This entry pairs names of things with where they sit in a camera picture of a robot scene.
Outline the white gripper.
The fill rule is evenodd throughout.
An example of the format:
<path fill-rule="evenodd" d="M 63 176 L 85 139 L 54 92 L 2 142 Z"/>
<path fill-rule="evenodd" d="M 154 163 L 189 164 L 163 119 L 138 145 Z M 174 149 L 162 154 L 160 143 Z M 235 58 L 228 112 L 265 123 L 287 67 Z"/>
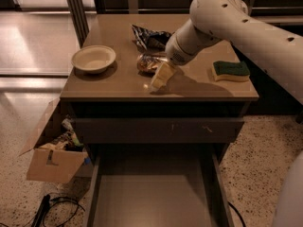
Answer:
<path fill-rule="evenodd" d="M 168 62 L 162 62 L 151 78 L 150 91 L 153 93 L 167 90 L 169 80 L 175 75 L 176 67 L 192 61 L 203 49 L 219 43 L 212 35 L 200 31 L 188 19 L 178 28 L 166 43 L 165 53 Z"/>

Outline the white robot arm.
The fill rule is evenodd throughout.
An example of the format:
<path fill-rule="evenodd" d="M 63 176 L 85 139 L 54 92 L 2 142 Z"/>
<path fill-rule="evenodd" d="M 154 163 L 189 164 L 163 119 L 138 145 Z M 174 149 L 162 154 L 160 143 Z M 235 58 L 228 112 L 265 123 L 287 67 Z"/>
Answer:
<path fill-rule="evenodd" d="M 303 100 L 302 37 L 250 17 L 241 0 L 193 0 L 166 54 L 185 64 L 220 40 Z M 249 117 L 221 169 L 247 227 L 302 227 L 302 128 L 290 117 Z"/>

